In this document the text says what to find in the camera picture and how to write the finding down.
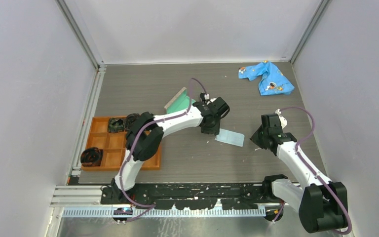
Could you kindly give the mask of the beige glasses case green lining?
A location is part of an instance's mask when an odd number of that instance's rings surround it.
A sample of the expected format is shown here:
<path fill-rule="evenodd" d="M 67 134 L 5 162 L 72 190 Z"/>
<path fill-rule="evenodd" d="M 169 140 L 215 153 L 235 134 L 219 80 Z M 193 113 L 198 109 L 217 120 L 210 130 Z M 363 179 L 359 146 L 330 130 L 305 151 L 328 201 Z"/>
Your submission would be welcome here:
<path fill-rule="evenodd" d="M 195 102 L 187 95 L 187 88 L 183 87 L 173 98 L 164 106 L 167 114 L 175 113 L 181 110 L 186 110 L 188 106 Z"/>

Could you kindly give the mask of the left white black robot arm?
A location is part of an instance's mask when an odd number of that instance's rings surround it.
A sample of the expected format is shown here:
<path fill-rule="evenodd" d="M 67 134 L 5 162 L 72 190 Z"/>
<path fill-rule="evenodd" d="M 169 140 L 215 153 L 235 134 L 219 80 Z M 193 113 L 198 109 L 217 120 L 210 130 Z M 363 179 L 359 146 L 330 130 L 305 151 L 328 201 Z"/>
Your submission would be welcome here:
<path fill-rule="evenodd" d="M 144 112 L 126 134 L 123 163 L 112 179 L 113 198 L 127 204 L 132 197 L 137 175 L 143 163 L 158 151 L 166 136 L 191 127 L 200 127 L 201 133 L 218 135 L 221 120 L 230 112 L 222 97 L 195 101 L 178 112 L 154 115 Z"/>

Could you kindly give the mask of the light blue lens cloth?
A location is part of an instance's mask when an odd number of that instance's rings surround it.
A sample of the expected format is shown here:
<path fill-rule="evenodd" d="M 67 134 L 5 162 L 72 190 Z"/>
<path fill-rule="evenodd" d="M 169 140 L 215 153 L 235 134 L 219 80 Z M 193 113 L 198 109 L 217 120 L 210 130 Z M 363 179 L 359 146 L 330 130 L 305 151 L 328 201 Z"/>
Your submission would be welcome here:
<path fill-rule="evenodd" d="M 220 128 L 219 134 L 215 136 L 215 140 L 229 145 L 237 147 L 243 147 L 245 135 L 242 133 L 229 131 Z"/>

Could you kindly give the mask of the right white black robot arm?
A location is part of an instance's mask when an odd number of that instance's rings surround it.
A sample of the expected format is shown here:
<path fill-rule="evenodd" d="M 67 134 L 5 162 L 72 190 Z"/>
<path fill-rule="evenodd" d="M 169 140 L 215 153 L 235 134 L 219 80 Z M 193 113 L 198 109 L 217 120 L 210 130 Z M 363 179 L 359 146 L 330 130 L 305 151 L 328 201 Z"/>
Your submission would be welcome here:
<path fill-rule="evenodd" d="M 267 202 L 278 199 L 291 206 L 299 215 L 308 233 L 348 231 L 347 189 L 334 182 L 311 162 L 292 133 L 284 132 L 286 119 L 279 112 L 261 116 L 261 125 L 251 141 L 263 150 L 270 150 L 292 172 L 295 185 L 282 174 L 264 178 L 262 196 Z"/>

